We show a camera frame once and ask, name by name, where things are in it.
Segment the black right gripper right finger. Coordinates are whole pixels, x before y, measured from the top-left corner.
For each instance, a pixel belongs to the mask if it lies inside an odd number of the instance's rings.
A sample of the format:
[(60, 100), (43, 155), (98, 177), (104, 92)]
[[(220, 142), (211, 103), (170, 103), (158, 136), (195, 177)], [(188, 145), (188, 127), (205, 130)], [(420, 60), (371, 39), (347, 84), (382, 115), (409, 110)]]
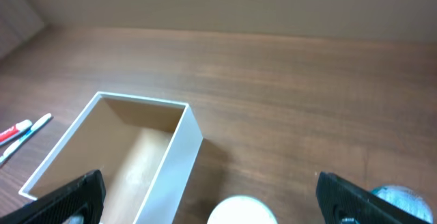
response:
[(334, 173), (319, 174), (316, 197), (326, 223), (431, 224)]

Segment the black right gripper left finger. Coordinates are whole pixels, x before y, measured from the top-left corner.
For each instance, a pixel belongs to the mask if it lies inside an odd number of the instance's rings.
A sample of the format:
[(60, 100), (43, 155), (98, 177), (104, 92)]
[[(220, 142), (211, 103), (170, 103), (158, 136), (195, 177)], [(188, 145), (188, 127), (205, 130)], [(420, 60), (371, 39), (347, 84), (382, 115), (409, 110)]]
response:
[(106, 188), (96, 169), (3, 217), (2, 223), (64, 223), (72, 216), (98, 224), (104, 208)]

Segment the blue mouthwash bottle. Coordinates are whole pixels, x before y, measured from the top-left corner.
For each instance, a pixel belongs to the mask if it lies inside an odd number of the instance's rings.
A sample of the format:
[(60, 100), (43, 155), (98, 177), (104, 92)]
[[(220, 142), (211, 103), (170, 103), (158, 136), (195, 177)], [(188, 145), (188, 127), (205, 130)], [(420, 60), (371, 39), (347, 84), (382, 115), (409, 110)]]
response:
[(434, 217), (430, 206), (410, 188), (385, 185), (374, 188), (371, 193), (418, 219), (433, 223)]

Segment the white cotton swab jar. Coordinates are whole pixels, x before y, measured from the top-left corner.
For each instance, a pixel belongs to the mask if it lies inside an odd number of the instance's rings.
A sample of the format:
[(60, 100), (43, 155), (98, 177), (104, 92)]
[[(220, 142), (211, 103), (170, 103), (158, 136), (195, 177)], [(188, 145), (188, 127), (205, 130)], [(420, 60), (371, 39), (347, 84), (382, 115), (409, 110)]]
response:
[(211, 212), (207, 224), (277, 224), (272, 210), (262, 201), (235, 195), (221, 201)]

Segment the white cardboard box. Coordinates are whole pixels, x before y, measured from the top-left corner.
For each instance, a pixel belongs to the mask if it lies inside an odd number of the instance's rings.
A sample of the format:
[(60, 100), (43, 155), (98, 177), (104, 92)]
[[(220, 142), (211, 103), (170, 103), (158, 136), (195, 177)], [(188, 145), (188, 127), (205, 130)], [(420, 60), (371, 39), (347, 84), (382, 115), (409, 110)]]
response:
[(102, 223), (172, 223), (202, 141), (185, 102), (98, 92), (19, 194), (35, 200), (97, 169)]

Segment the blue white toothbrush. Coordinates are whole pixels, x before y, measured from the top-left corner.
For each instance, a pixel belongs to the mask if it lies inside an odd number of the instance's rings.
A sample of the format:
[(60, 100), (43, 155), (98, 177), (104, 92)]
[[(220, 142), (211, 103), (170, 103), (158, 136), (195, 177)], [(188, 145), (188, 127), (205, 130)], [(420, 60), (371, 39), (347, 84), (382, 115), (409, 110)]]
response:
[(38, 121), (36, 121), (30, 129), (19, 139), (17, 139), (15, 142), (13, 142), (8, 148), (4, 151), (4, 153), (1, 156), (1, 165), (3, 165), (15, 151), (24, 143), (26, 140), (28, 140), (30, 137), (32, 137), (41, 127), (43, 127), (47, 122), (49, 122), (52, 119), (52, 114), (47, 113), (46, 115), (43, 115)]

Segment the red Colgate toothpaste tube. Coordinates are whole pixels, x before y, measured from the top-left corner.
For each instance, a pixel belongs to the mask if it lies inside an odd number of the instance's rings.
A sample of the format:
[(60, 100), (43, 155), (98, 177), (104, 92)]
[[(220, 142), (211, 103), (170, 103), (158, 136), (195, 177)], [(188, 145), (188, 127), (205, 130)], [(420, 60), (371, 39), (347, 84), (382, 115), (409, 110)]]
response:
[(17, 138), (19, 135), (22, 135), (24, 132), (27, 132), (32, 125), (33, 123), (31, 120), (24, 120), (1, 132), (1, 146)]

